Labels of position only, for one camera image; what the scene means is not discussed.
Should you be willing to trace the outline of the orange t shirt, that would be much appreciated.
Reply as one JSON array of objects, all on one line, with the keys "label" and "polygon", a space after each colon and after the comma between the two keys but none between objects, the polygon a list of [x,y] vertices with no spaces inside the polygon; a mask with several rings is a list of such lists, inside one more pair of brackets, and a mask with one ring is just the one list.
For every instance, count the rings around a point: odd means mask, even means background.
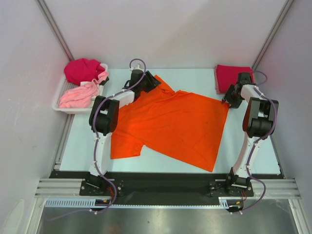
[{"label": "orange t shirt", "polygon": [[160,85],[141,92],[120,108],[112,134],[111,159],[139,156],[143,146],[212,172],[229,105],[186,91],[174,91],[159,76]]}]

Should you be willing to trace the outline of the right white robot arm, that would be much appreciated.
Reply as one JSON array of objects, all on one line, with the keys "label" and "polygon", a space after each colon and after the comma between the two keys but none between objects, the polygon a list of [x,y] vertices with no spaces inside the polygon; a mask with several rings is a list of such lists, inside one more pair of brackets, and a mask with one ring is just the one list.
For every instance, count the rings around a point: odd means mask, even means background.
[{"label": "right white robot arm", "polygon": [[227,175],[225,191],[237,195],[251,187],[252,167],[261,144],[275,130],[279,102],[265,96],[252,81],[251,72],[238,74],[237,82],[231,85],[222,102],[237,109],[242,101],[248,103],[243,118],[245,133],[243,145],[237,161]]}]

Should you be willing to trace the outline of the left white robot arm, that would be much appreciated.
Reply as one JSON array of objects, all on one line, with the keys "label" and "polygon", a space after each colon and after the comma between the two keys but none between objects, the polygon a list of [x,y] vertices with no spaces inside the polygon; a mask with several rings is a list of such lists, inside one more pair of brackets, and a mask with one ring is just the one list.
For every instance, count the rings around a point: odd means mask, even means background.
[{"label": "left white robot arm", "polygon": [[89,173],[83,188],[90,187],[97,195],[104,194],[109,183],[101,176],[108,170],[108,161],[111,157],[111,138],[117,128],[119,109],[135,102],[141,92],[148,93],[161,84],[149,71],[140,68],[132,69],[130,80],[126,81],[121,91],[109,97],[95,98],[89,125],[95,137],[95,149]]}]

